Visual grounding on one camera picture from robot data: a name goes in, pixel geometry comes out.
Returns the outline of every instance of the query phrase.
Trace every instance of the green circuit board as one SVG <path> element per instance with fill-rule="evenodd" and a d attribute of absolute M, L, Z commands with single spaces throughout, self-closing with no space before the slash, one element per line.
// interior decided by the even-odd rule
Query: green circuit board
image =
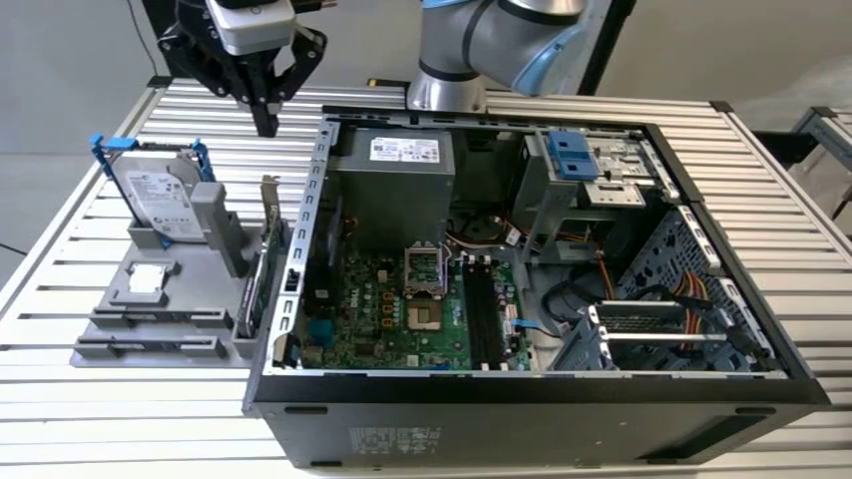
<path fill-rule="evenodd" d="M 449 262 L 446 295 L 433 302 L 406 297 L 405 261 L 402 254 L 347 254 L 339 276 L 335 341 L 323 352 L 323 368 L 471 370 L 462 264 Z M 509 265 L 493 269 L 493 278 L 494 300 L 519 308 Z M 427 309 L 422 307 L 426 303 L 439 310 L 439 326 L 435 310 L 427 315 L 437 329 L 418 329 L 419 323 L 411 318 L 411 309 Z M 502 320 L 503 314 L 495 325 L 501 331 Z M 530 369 L 523 336 L 518 354 L 510 355 L 506 363 L 510 369 Z"/>

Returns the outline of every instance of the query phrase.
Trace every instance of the white label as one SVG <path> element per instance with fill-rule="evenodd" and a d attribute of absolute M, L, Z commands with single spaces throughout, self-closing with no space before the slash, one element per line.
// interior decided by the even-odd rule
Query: white label
<path fill-rule="evenodd" d="M 518 245 L 518 240 L 521 240 L 521 231 L 517 228 L 513 228 L 509 235 L 506 235 L 506 242 L 515 246 Z"/>
<path fill-rule="evenodd" d="M 351 427 L 357 454 L 431 455 L 441 443 L 441 427 Z"/>
<path fill-rule="evenodd" d="M 126 178 L 151 227 L 175 241 L 203 240 L 182 181 L 169 173 L 130 172 Z"/>
<path fill-rule="evenodd" d="M 439 163 L 438 145 L 438 140 L 374 138 L 371 141 L 371 161 Z"/>

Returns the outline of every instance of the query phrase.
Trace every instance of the orange wire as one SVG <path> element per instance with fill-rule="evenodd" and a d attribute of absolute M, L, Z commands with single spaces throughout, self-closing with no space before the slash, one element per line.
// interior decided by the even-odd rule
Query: orange wire
<path fill-rule="evenodd" d="M 607 299 L 615 299 L 615 293 L 613 292 L 613 283 L 610 282 L 610 274 L 607 273 L 607 266 L 603 263 L 603 254 L 598 255 L 598 266 L 601 266 L 601 275 L 606 283 L 606 296 Z"/>
<path fill-rule="evenodd" d="M 710 294 L 707 292 L 707 285 L 705 284 L 705 281 L 702 281 L 702 278 L 698 277 L 698 274 L 695 274 L 695 273 L 693 273 L 693 278 L 695 279 L 695 282 L 701 286 L 702 299 L 709 300 L 710 299 Z M 694 325 L 694 333 L 693 334 L 698 334 L 701 325 L 702 325 L 702 318 L 701 318 L 701 316 L 698 316 L 695 318 L 695 325 Z"/>
<path fill-rule="evenodd" d="M 685 276 L 686 276 L 687 284 L 689 284 L 687 296 L 693 297 L 693 295 L 694 295 L 694 283 L 693 283 L 693 274 L 691 274 L 691 272 L 687 271 Z M 687 309 L 687 311 L 686 311 L 686 316 L 687 316 L 687 324 L 686 324 L 687 331 L 686 332 L 687 332 L 687 334 L 693 334 L 694 319 L 693 319 L 693 313 L 690 312 L 690 309 Z M 685 343 L 683 344 L 683 350 L 689 351 L 690 349 L 693 349 L 693 344 Z"/>

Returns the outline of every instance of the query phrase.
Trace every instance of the blue latch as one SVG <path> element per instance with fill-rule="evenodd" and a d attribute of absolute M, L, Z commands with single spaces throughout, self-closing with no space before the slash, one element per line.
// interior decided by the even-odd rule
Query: blue latch
<path fill-rule="evenodd" d="M 547 132 L 547 152 L 559 165 L 563 180 L 589 182 L 598 179 L 598 166 L 581 132 Z"/>

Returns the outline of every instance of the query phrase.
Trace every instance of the white wall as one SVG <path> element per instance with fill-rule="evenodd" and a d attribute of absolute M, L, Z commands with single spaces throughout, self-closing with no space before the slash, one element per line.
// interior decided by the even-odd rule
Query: white wall
<path fill-rule="evenodd" d="M 639 0 L 599 94 L 729 100 L 753 128 L 852 99 L 852 1 Z"/>
<path fill-rule="evenodd" d="M 3 0 L 0 45 L 0 153 L 85 151 L 94 132 L 115 132 L 154 75 L 126 1 Z"/>

